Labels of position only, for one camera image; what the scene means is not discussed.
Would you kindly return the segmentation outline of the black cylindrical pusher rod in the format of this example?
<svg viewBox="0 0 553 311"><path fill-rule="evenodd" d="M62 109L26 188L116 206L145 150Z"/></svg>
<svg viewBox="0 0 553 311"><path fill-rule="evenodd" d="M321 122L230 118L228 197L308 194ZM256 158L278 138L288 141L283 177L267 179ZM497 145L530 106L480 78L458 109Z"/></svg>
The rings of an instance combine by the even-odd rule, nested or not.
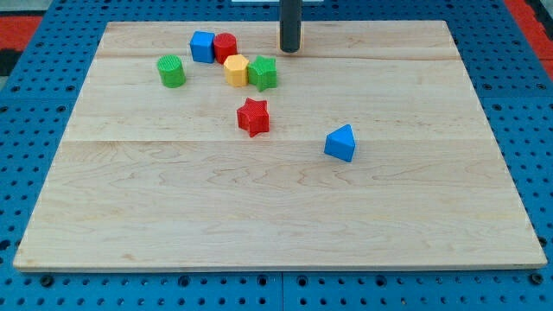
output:
<svg viewBox="0 0 553 311"><path fill-rule="evenodd" d="M285 53L295 53L301 46L302 1L279 1L280 49Z"/></svg>

